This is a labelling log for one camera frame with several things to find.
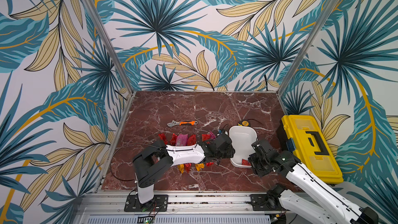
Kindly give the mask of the large yellow tea bag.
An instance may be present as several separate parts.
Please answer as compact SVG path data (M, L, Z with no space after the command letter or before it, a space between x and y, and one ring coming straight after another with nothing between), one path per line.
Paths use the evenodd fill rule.
M203 164L203 163L195 164L195 168L198 172L201 171L202 169L204 169L204 167L205 167L205 164Z

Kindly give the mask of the white plastic storage box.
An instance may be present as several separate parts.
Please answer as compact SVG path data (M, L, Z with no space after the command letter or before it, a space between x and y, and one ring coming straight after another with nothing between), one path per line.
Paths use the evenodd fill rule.
M228 134L235 149L230 162L237 168L250 169L251 165L244 165L242 160L248 161L249 156L255 152L251 145L257 140L256 131L251 127L235 125L230 128Z

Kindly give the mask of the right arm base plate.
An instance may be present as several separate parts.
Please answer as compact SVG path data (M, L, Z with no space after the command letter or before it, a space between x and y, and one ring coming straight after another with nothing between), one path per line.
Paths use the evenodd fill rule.
M268 194L251 194L248 201L253 211L276 211L286 212L287 210L281 206L277 197Z

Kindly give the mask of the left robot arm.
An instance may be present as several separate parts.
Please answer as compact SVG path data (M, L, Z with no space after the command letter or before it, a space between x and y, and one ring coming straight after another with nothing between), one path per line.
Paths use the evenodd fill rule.
M165 145L162 140L153 142L132 161L139 203L145 205L154 201L154 185L171 167L230 159L234 154L232 140L225 133L216 136L215 139L199 141L191 146Z

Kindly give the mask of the small yellow tea bag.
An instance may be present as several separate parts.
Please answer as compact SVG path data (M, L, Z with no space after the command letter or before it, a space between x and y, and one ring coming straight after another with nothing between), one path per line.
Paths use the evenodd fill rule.
M178 165L177 168L181 174L184 173L184 165L183 164Z

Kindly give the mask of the magenta tea bag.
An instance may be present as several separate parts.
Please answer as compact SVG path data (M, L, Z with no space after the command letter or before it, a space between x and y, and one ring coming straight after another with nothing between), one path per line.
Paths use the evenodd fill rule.
M214 140L217 136L213 132L209 132L210 139Z
M187 146L188 135L187 134L179 134L176 139L176 146Z

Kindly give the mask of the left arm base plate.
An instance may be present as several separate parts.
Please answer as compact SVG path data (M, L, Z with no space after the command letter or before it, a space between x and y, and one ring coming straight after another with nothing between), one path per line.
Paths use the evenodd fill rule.
M140 203L138 195L129 195L126 198L124 211L128 213L141 212L165 212L167 211L168 195L154 195L154 198L147 203Z

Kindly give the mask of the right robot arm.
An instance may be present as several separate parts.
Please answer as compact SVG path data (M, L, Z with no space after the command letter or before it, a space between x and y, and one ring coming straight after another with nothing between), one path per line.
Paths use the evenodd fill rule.
M254 153L248 158L254 173L260 177L279 173L301 188L312 202L303 199L283 185L269 190L264 200L254 200L254 209L281 207L312 224L377 224L378 214L370 207L360 207L344 198L311 172L289 151L278 152L268 141L252 143Z

